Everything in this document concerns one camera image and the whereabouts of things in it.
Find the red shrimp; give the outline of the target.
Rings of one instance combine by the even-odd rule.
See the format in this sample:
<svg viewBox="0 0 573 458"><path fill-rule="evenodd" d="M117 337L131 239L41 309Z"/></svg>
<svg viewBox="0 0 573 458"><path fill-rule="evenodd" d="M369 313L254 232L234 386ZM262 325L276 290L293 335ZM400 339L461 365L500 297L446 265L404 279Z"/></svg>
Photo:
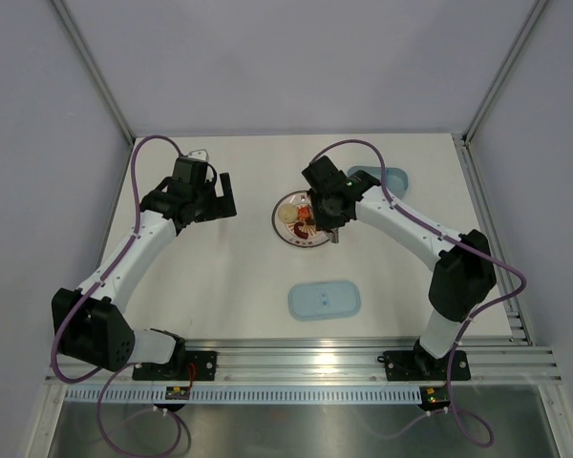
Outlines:
<svg viewBox="0 0 573 458"><path fill-rule="evenodd" d="M298 208L297 218L300 221L308 221L313 219L313 213L309 206L300 206Z"/></svg>

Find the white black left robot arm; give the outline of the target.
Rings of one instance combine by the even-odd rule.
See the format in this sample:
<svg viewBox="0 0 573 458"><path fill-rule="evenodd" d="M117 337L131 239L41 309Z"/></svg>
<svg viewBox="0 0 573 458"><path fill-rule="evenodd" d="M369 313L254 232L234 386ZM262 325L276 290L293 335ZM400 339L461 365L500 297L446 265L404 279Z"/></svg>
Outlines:
<svg viewBox="0 0 573 458"><path fill-rule="evenodd" d="M173 173L136 209L133 228L115 251L76 289L52 300L52 354L118 372L145 364L167 380L186 370L184 338L157 329L134 330L124 313L156 257L192 223L236 216L230 176L218 174L208 153L177 158Z"/></svg>

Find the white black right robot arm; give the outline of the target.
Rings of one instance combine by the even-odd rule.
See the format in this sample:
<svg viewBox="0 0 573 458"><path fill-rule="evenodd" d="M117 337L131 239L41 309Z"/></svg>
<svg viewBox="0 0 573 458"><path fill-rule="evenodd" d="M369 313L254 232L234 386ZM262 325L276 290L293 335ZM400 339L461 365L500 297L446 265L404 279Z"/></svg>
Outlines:
<svg viewBox="0 0 573 458"><path fill-rule="evenodd" d="M462 324L497 284L486 236L436 223L391 194L383 177L365 171L348 176L326 156L311 162L302 175L318 229L330 234L351 221L367 224L431 271L428 299L433 312L412 350L412 366L425 378L437 377L448 366L447 355Z"/></svg>

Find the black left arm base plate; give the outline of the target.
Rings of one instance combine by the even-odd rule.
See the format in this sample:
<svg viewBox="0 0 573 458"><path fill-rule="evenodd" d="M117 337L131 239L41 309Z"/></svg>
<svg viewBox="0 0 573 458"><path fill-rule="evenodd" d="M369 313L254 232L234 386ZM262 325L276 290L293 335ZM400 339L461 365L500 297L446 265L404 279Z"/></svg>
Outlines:
<svg viewBox="0 0 573 458"><path fill-rule="evenodd" d="M218 353L210 350L183 350L166 364L144 363L135 367L132 378L144 382L212 382Z"/></svg>

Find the dark red sausage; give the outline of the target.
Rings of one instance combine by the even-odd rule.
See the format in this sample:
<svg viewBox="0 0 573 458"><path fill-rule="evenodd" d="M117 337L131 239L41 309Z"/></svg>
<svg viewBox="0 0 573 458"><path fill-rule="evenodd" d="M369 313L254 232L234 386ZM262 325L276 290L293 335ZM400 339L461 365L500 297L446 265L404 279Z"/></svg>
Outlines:
<svg viewBox="0 0 573 458"><path fill-rule="evenodd" d="M293 225L293 233L296 237L300 239L308 239L309 238L309 229L308 224L305 221L297 221Z"/></svg>

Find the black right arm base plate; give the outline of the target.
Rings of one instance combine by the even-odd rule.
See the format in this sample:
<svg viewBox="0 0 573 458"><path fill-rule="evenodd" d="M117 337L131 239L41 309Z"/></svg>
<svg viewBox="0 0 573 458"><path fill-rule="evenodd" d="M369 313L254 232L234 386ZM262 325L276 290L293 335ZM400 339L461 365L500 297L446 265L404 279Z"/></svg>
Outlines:
<svg viewBox="0 0 573 458"><path fill-rule="evenodd" d="M376 357L389 382L447 382L450 355L435 359L423 350L387 350ZM452 359L451 380L472 378L467 354L457 350Z"/></svg>

